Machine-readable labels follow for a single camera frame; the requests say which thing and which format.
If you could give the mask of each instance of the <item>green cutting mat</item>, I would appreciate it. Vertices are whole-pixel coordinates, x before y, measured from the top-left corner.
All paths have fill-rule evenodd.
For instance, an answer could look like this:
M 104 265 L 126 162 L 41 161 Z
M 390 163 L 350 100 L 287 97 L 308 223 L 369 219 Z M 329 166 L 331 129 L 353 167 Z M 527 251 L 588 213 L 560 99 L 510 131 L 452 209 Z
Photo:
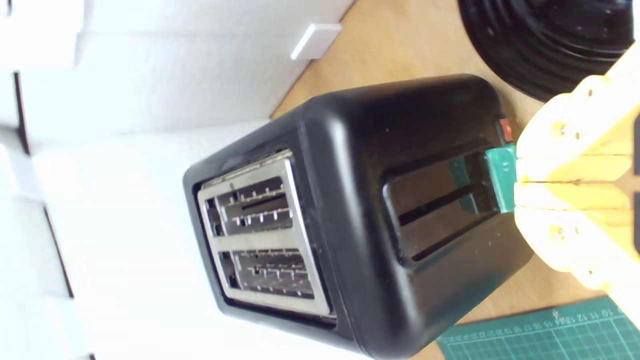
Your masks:
M 447 360 L 640 360 L 640 332 L 609 298 L 451 327 Z

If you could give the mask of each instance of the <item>wooden table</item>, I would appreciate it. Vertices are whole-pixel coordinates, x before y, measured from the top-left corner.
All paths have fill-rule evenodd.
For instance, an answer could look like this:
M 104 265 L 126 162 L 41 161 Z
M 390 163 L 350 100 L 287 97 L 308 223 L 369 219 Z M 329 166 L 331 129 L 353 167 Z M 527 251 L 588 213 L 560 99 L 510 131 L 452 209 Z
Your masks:
M 309 98 L 345 88 L 471 73 L 500 93 L 519 133 L 542 103 L 511 88 L 480 59 L 465 33 L 456 0 L 359 0 L 342 20 L 343 30 L 325 56 L 313 61 L 273 118 Z M 570 274 L 533 259 L 462 320 L 474 322 L 602 295 Z M 412 359 L 443 359 L 434 342 Z

